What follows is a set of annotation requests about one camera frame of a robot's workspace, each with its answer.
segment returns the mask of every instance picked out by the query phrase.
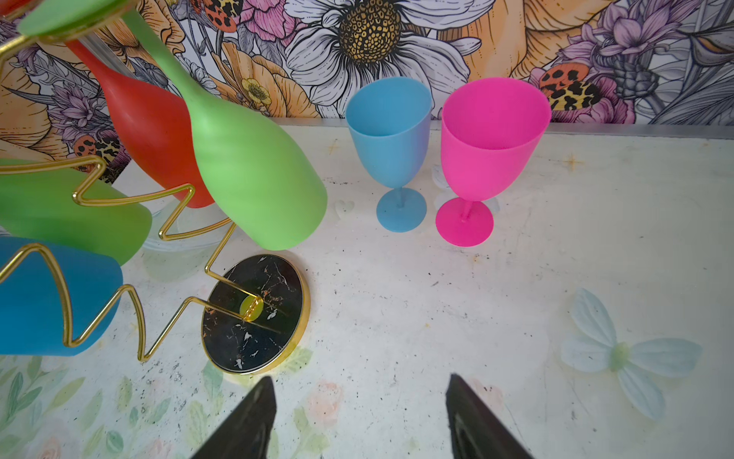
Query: blue butterfly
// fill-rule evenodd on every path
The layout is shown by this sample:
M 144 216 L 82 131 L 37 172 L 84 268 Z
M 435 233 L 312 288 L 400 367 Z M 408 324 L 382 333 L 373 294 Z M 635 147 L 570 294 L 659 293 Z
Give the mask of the blue butterfly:
M 567 339 L 561 347 L 561 360 L 582 372 L 610 369 L 617 374 L 632 405 L 654 421 L 665 414 L 665 399 L 645 370 L 660 376 L 685 377 L 703 351 L 696 343 L 676 338 L 652 339 L 632 347 L 618 343 L 609 313 L 586 289 L 576 293 L 571 317 L 586 336 Z

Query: white table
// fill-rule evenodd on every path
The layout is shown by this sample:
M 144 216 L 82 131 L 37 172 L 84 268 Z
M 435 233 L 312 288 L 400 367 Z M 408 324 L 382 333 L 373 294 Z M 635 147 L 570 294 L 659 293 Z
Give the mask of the white table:
M 459 248 L 433 221 L 443 192 L 432 180 L 439 131 L 410 185 L 429 214 L 416 230 L 393 234 L 375 216 L 387 190 L 361 167 L 346 129 L 286 130 L 324 179 L 330 207 L 317 232 L 286 254 L 308 280 L 312 311 L 299 349 L 271 372 L 270 459 L 450 458 L 452 372 L 538 459 L 731 456 L 734 142 L 549 134 L 498 197 L 490 239 Z M 354 208 L 338 214 L 336 201 Z M 210 252 L 144 250 L 124 266 L 149 333 L 185 297 L 208 297 Z M 214 268 L 256 253 L 239 233 Z M 560 359 L 561 343 L 581 335 L 569 314 L 580 288 L 603 302 L 620 342 L 702 346 L 687 377 L 652 377 L 667 405 L 659 422 L 633 408 L 610 371 L 583 373 Z M 56 447 L 61 458 L 185 458 L 257 378 L 222 379 L 207 364 L 195 306 L 150 362 L 139 364 L 136 348 L 124 300 L 85 353 L 44 358 L 38 372 L 37 359 L 0 362 L 5 404 L 14 367 L 21 395 L 43 387 L 0 431 L 0 458 L 9 445 L 15 458 Z M 297 423 L 303 416 L 308 427 Z

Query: floral backdrop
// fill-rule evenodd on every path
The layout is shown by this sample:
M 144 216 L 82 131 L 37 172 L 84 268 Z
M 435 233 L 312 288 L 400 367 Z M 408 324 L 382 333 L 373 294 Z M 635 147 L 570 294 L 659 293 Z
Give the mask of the floral backdrop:
M 563 123 L 734 124 L 734 0 L 142 0 L 212 94 L 265 116 L 339 118 L 366 84 L 423 82 L 433 116 L 490 76 L 538 86 Z M 3 40 L 16 22 L 0 22 Z M 176 88 L 127 27 L 97 35 L 137 78 Z M 64 46 L 4 64 L 0 157 L 130 161 L 94 76 Z

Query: pink wine glass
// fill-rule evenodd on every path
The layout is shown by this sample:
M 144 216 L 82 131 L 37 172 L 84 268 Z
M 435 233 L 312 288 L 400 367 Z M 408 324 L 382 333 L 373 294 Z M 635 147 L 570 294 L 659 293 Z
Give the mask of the pink wine glass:
M 436 227 L 460 247 L 483 243 L 494 229 L 482 202 L 523 172 L 551 121 L 548 99 L 529 83 L 487 78 L 459 88 L 443 105 L 441 165 L 459 196 L 439 209 Z

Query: blue goblet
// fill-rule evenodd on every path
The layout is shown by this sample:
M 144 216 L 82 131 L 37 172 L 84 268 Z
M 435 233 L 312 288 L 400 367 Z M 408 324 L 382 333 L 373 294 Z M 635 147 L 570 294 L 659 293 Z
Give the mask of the blue goblet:
M 346 108 L 362 165 L 372 178 L 393 188 L 377 204 L 377 219 L 389 231 L 410 231 L 426 216 L 423 196 L 404 187 L 426 158 L 432 106 L 426 86 L 399 76 L 363 87 Z

